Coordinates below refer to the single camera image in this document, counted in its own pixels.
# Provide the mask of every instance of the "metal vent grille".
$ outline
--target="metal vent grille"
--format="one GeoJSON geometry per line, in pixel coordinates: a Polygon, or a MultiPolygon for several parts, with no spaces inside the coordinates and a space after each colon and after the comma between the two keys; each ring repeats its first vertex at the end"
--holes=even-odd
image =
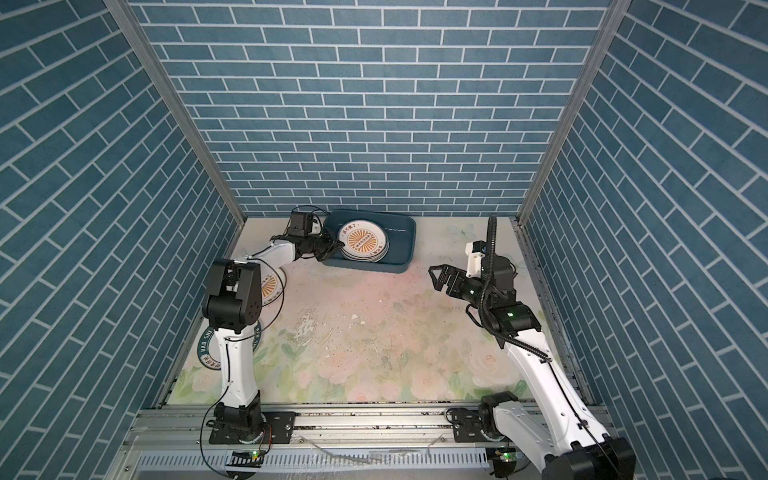
{"type": "MultiPolygon", "coordinates": [[[[426,449],[329,449],[328,455],[317,449],[273,450],[264,459],[261,468],[238,468],[231,471],[258,471],[285,473],[339,472],[345,470],[379,468],[487,468],[485,450],[475,447],[426,449]]],[[[223,470],[231,460],[231,452],[206,455],[208,462],[216,469],[223,470]]],[[[205,471],[199,452],[195,451],[153,451],[144,452],[138,462],[140,471],[205,471]]]]}

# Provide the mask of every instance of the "teal plastic tray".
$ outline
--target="teal plastic tray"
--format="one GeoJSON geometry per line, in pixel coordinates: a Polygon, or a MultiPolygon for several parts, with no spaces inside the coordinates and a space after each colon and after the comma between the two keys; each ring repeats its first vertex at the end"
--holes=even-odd
{"type": "Polygon", "coordinates": [[[334,210],[326,219],[325,227],[334,235],[338,235],[341,227],[352,220],[370,220],[383,228],[389,239],[389,251],[376,263],[347,260],[339,251],[324,261],[324,264],[388,273],[403,273],[408,269],[413,260],[413,245],[416,240],[416,222],[411,217],[365,210],[334,210]]]}

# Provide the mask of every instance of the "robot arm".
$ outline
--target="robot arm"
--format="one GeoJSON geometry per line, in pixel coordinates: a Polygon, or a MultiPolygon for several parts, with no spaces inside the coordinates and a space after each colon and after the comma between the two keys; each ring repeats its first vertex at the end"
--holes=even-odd
{"type": "Polygon", "coordinates": [[[215,260],[208,273],[203,315],[219,344],[222,394],[214,410],[211,443],[253,443],[263,434],[259,387],[253,378],[250,343],[264,297],[276,298],[284,286],[280,267],[311,254],[331,257],[343,243],[325,231],[316,215],[292,212],[283,235],[258,253],[215,260]]]}
{"type": "Polygon", "coordinates": [[[542,478],[567,480],[633,478],[635,455],[626,439],[612,439],[591,414],[554,361],[541,325],[530,308],[516,299],[515,268],[495,255],[495,217],[488,221],[487,243],[468,243],[467,270],[450,265],[429,267],[435,290],[478,310],[480,323],[515,361],[533,394],[548,430],[530,418],[510,392],[482,398],[482,430],[489,438],[506,436],[522,450],[542,478]]]}

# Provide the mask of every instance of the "metal rail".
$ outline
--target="metal rail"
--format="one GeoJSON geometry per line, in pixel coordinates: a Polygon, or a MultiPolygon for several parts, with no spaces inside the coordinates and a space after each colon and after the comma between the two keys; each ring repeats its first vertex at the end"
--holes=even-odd
{"type": "Polygon", "coordinates": [[[592,45],[587,54],[584,67],[582,67],[576,79],[576,85],[574,85],[571,96],[568,98],[568,103],[563,108],[562,117],[550,138],[544,156],[541,158],[541,163],[534,174],[531,186],[528,188],[528,193],[525,195],[523,204],[520,206],[518,223],[522,226],[525,225],[525,222],[528,221],[533,212],[533,207],[541,193],[541,189],[544,187],[547,177],[549,177],[549,172],[552,171],[554,163],[558,159],[563,143],[565,143],[565,138],[570,133],[574,120],[576,120],[576,114],[578,114],[584,99],[587,97],[587,93],[589,93],[589,87],[598,74],[608,47],[611,46],[611,42],[614,40],[616,31],[624,19],[624,14],[627,12],[630,3],[631,0],[613,0],[611,6],[605,12],[605,16],[598,28],[598,35],[595,37],[594,45],[592,45]]]}
{"type": "Polygon", "coordinates": [[[157,52],[152,48],[147,34],[144,33],[144,29],[139,25],[136,14],[134,14],[126,0],[104,0],[104,3],[120,27],[123,35],[125,35],[125,39],[128,40],[128,44],[133,48],[141,65],[152,80],[152,84],[157,89],[163,102],[165,102],[166,107],[168,107],[170,114],[174,116],[179,124],[181,132],[190,143],[192,150],[197,155],[197,159],[208,173],[222,200],[224,200],[237,224],[243,226],[246,219],[245,212],[243,212],[243,209],[237,202],[234,192],[224,178],[224,175],[222,175],[221,169],[219,169],[214,160],[214,156],[208,150],[208,146],[203,136],[200,135],[197,126],[192,121],[187,108],[184,107],[184,103],[174,84],[170,81],[168,73],[163,68],[157,52]]]}

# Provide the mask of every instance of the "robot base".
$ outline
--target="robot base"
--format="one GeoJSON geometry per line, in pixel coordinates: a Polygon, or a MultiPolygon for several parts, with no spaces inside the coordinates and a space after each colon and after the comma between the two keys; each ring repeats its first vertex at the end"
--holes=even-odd
{"type": "Polygon", "coordinates": [[[261,394],[248,406],[229,407],[222,402],[214,409],[215,419],[206,422],[212,428],[211,445],[269,445],[264,433],[271,435],[273,444],[290,443],[293,434],[293,412],[261,412],[261,394]]]}

